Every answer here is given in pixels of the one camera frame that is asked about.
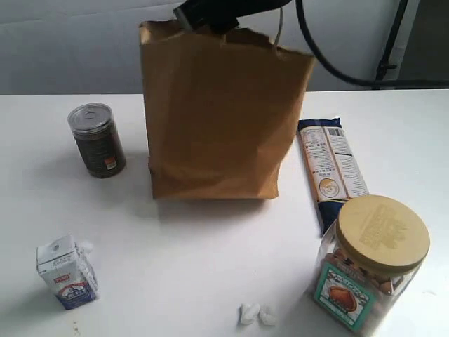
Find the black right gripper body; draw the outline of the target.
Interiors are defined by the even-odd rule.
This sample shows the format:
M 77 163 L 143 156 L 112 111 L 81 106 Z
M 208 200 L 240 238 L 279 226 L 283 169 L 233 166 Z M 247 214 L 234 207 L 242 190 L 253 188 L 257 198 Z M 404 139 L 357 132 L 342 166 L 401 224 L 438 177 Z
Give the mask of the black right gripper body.
M 276 10 L 288 3 L 286 0 L 187 0 L 173 12 L 188 32 L 209 27 L 214 34 L 225 34 L 239 26 L 241 17 Z

